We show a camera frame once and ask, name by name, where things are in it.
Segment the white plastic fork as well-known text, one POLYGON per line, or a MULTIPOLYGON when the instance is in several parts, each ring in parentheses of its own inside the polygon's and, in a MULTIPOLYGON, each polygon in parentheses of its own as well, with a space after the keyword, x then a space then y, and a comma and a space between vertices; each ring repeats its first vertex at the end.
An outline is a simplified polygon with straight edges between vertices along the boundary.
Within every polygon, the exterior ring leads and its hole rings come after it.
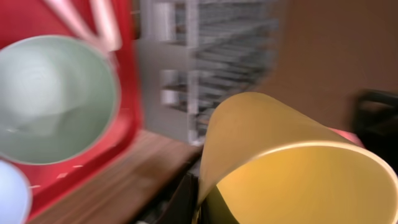
POLYGON ((44 0, 62 22, 80 39, 104 52, 103 44, 94 35, 70 0, 44 0))

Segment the white plastic spoon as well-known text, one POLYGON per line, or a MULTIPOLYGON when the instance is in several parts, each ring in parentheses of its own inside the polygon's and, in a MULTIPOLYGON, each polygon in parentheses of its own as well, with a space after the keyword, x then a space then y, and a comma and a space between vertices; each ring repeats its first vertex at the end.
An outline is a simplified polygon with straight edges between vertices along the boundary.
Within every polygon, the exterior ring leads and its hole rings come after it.
POLYGON ((113 5, 110 0, 90 0, 97 30, 96 40, 107 52, 121 48, 122 40, 113 5))

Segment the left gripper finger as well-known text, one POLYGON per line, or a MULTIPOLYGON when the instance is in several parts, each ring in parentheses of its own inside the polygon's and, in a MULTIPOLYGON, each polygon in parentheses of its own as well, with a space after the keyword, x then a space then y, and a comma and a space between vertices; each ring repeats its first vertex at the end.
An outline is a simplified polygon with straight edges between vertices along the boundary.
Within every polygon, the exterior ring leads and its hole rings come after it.
POLYGON ((186 174, 156 224, 191 224, 198 199, 198 178, 186 174))

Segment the mint green bowl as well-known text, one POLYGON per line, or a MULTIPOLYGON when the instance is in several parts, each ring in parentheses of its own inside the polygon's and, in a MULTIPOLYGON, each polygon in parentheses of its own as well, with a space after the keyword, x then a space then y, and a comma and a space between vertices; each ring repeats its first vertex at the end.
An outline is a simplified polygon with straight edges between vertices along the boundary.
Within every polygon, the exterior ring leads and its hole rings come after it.
POLYGON ((94 47, 40 35, 1 49, 1 157, 28 165, 91 149, 116 118, 121 87, 94 47))

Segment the small light blue bowl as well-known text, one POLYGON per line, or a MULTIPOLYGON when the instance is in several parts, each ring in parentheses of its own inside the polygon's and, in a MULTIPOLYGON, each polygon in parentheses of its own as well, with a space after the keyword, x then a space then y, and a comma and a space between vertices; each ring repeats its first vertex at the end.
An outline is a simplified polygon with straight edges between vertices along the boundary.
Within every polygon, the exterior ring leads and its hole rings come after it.
POLYGON ((1 161, 1 224, 23 224, 32 206, 27 177, 14 165, 1 161))

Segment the yellow plastic cup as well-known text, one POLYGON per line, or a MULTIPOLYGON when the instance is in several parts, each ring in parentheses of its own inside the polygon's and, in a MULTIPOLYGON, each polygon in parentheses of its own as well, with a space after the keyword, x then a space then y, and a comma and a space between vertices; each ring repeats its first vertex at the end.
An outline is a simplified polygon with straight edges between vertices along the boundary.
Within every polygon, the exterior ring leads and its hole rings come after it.
POLYGON ((393 224, 397 175, 278 100, 240 93, 211 115, 198 205, 209 223, 393 224))

